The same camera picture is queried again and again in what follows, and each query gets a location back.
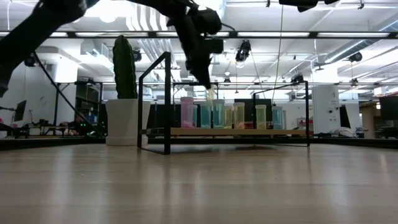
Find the monitor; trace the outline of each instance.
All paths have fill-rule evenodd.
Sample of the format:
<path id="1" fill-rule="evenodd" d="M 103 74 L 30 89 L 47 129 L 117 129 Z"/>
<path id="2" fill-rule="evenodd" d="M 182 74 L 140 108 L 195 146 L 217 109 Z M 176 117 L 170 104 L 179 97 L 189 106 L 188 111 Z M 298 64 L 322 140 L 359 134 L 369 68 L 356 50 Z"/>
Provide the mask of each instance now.
<path id="1" fill-rule="evenodd" d="M 380 97 L 381 118 L 384 121 L 398 120 L 398 96 Z"/>
<path id="2" fill-rule="evenodd" d="M 24 119 L 25 107 L 26 107 L 26 100 L 18 103 L 17 109 L 15 110 L 14 122 L 22 121 Z"/>

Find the black cable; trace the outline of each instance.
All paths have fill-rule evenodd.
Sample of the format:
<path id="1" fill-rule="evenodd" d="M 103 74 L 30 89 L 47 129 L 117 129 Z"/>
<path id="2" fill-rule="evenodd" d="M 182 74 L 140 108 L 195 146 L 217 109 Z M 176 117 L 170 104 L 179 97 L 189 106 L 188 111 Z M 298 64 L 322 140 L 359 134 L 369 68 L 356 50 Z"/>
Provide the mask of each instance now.
<path id="1" fill-rule="evenodd" d="M 55 89 L 57 90 L 57 92 L 62 96 L 62 98 L 67 102 L 67 104 L 70 106 L 70 108 L 72 108 L 72 110 L 81 118 L 83 119 L 83 121 L 85 121 L 89 127 L 93 128 L 94 131 L 98 134 L 99 137 L 103 137 L 103 135 L 100 133 L 100 131 L 98 131 L 85 117 L 83 117 L 79 111 L 76 110 L 76 108 L 69 102 L 69 100 L 67 99 L 67 97 L 62 93 L 62 91 L 59 89 L 59 87 L 57 86 L 57 84 L 55 84 L 54 80 L 51 78 L 50 74 L 48 73 L 48 71 L 45 69 L 44 65 L 42 64 L 42 62 L 39 59 L 39 56 L 37 55 L 36 51 L 33 52 L 33 55 L 35 57 L 35 60 L 39 63 L 40 68 L 43 70 L 43 72 L 45 73 L 45 75 L 47 76 L 47 78 L 49 78 L 51 84 L 55 87 Z"/>
<path id="2" fill-rule="evenodd" d="M 227 25 L 225 23 L 221 23 L 223 26 L 230 28 L 231 30 L 236 32 L 236 29 L 234 27 L 231 27 L 230 25 Z"/>

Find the cactus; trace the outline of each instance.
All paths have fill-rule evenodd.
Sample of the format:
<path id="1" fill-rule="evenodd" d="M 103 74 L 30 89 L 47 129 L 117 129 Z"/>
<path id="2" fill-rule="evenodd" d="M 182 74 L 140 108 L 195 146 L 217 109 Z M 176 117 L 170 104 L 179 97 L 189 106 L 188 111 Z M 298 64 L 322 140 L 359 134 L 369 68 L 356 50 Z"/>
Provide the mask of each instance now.
<path id="1" fill-rule="evenodd" d="M 118 99 L 136 99 L 136 65 L 132 47 L 123 35 L 116 38 L 113 47 L 114 81 Z"/>

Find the white pot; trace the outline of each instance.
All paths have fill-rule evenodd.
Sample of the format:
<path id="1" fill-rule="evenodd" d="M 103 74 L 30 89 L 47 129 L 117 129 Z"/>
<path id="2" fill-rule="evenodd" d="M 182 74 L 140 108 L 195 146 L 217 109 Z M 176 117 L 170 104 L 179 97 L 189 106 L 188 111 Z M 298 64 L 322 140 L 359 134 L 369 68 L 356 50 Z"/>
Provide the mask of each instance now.
<path id="1" fill-rule="evenodd" d="M 147 128 L 150 102 L 142 102 L 142 128 Z M 108 146 L 136 146 L 138 125 L 138 99 L 109 100 L 106 102 L 108 113 Z M 142 145 L 148 144 L 148 137 L 142 135 Z"/>

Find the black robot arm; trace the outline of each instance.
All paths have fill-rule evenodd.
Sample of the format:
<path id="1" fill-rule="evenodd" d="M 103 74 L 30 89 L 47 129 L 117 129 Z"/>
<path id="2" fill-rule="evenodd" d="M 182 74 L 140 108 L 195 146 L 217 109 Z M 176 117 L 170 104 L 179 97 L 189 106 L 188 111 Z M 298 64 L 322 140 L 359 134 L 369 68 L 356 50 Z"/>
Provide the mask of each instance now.
<path id="1" fill-rule="evenodd" d="M 42 0 L 32 14 L 0 40 L 0 98 L 12 71 L 60 26 L 73 22 L 99 0 Z"/>
<path id="2" fill-rule="evenodd" d="M 99 0 L 41 0 L 32 14 L 0 40 L 0 98 L 8 90 L 12 71 L 60 26 L 84 16 L 86 10 Z M 208 65 L 210 51 L 204 47 L 206 33 L 221 30 L 221 21 L 215 11 L 197 10 L 198 5 L 190 0 L 132 0 L 153 7 L 170 18 L 182 43 L 187 64 L 196 78 L 210 87 Z"/>

